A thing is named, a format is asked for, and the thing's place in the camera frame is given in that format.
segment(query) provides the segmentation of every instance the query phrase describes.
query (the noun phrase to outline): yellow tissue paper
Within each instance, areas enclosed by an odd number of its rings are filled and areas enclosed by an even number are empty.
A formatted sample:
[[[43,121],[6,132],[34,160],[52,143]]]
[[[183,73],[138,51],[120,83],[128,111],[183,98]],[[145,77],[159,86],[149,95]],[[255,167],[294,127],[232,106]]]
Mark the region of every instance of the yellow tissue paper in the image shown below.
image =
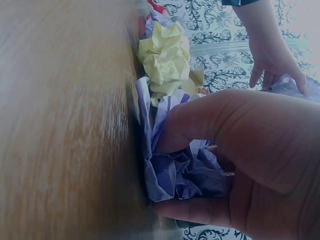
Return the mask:
[[[190,96],[194,94],[204,94],[202,85],[204,84],[205,68],[201,67],[197,70],[190,70],[189,78],[181,84],[181,88]]]
[[[178,22],[171,28],[155,22],[152,37],[139,41],[138,58],[151,80],[153,106],[158,106],[159,98],[172,95],[189,79],[190,46],[184,33]]]

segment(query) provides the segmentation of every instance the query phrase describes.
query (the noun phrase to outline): sleeve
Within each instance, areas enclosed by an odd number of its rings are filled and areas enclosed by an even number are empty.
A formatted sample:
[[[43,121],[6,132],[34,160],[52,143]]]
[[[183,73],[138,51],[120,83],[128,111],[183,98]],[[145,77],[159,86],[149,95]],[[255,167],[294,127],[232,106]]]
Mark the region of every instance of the sleeve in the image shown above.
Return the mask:
[[[222,5],[229,5],[229,6],[244,6],[247,4],[252,4],[259,0],[221,0]]]

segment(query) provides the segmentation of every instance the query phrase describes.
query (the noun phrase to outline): crumpled purple paper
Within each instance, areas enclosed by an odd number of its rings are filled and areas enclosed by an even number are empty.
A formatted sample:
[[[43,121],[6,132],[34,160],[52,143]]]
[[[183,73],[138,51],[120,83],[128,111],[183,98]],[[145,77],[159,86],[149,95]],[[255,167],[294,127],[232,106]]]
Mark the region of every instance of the crumpled purple paper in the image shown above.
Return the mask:
[[[268,89],[263,89],[263,91],[274,94],[287,95],[299,99],[305,99],[310,102],[320,104],[320,83],[311,77],[307,77],[306,79],[310,93],[310,96],[308,98],[306,98],[299,92],[297,85],[294,83],[293,79],[287,74],[283,75],[278,83],[276,83]]]
[[[173,24],[173,22],[170,19],[162,15],[160,12],[157,12],[154,9],[150,10],[150,18],[145,23],[144,37],[146,39],[152,37],[152,34],[154,33],[155,22],[159,22],[161,26],[167,29],[171,28]]]
[[[155,153],[169,111],[174,106],[189,101],[190,96],[177,89],[174,95],[163,97],[152,126],[148,80],[148,77],[143,77],[136,84],[140,124],[144,136],[142,153],[148,198],[153,202],[160,202],[174,197],[182,200],[226,193],[226,176],[215,155],[206,149],[208,141],[193,140],[186,149],[171,154]]]

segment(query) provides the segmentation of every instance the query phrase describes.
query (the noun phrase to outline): wood grain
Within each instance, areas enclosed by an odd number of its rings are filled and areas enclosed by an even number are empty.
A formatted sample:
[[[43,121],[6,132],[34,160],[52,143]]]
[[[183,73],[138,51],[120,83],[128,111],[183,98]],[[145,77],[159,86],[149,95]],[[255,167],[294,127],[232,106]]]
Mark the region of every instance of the wood grain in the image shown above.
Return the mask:
[[[139,177],[136,5],[0,0],[1,239],[176,239]]]

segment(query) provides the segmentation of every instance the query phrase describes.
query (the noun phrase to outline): purple cloth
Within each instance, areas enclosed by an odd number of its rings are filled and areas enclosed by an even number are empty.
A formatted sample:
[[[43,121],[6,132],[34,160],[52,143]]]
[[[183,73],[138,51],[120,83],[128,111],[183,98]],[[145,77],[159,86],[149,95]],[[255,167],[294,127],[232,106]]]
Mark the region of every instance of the purple cloth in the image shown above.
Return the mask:
[[[151,38],[154,33],[155,22],[159,22],[161,26],[169,29],[171,28],[173,22],[167,17],[163,16],[160,12],[152,9],[150,11],[150,18],[145,23],[145,33],[144,37],[146,39]]]
[[[174,197],[189,199],[226,193],[226,176],[215,155],[206,149],[209,141],[193,140],[184,150],[171,154],[155,153],[169,111],[174,106],[189,101],[190,96],[178,89],[173,96],[163,97],[152,126],[148,80],[143,77],[136,84],[140,124],[144,136],[142,153],[148,198],[153,202],[160,202]]]

